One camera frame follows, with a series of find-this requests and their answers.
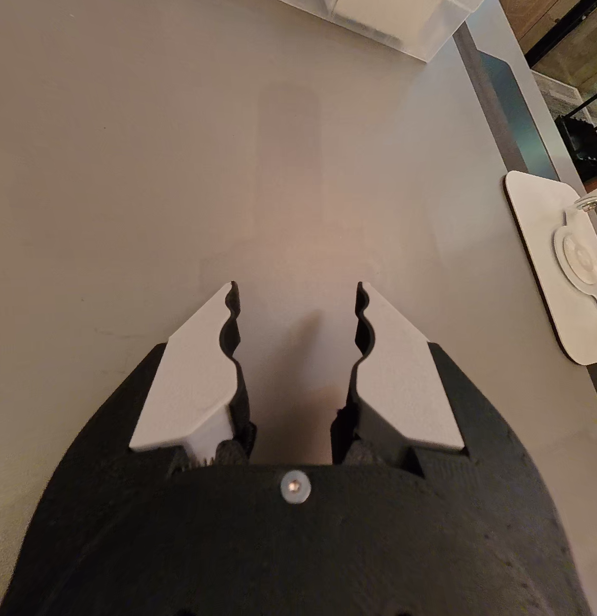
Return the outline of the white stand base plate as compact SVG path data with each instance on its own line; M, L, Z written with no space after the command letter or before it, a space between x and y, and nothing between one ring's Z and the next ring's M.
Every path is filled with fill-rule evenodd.
M565 278L553 247L562 226L597 240L597 189L579 196L564 182L519 171L503 184L558 343L576 364L597 364L597 304Z

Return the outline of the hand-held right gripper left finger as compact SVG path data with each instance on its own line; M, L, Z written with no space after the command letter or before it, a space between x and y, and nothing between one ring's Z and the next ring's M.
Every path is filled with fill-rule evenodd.
M233 442L250 458L256 426L234 353L241 343L240 292L226 283L173 333L132 434L132 451L181 447L193 463L220 458Z

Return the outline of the clear plastic storage bin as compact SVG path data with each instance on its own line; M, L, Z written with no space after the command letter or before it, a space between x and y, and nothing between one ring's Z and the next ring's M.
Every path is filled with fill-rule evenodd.
M428 63L482 1L285 1Z

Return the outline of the round white mount disc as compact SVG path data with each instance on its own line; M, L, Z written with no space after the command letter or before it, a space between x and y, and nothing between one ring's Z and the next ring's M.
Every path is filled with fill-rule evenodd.
M565 278L597 304L597 240L590 240L571 226L559 227L553 235L556 260Z

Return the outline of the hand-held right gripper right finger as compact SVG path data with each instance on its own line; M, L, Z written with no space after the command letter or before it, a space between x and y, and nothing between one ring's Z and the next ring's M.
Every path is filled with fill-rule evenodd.
M332 461L367 458L408 465L417 449L459 455L465 443L429 339L372 285L357 284L356 347L345 406L331 425Z

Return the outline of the black metal rack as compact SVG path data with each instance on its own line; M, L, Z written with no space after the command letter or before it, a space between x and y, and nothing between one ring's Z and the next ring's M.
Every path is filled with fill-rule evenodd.
M530 67L597 10L597 1L556 1L519 42Z

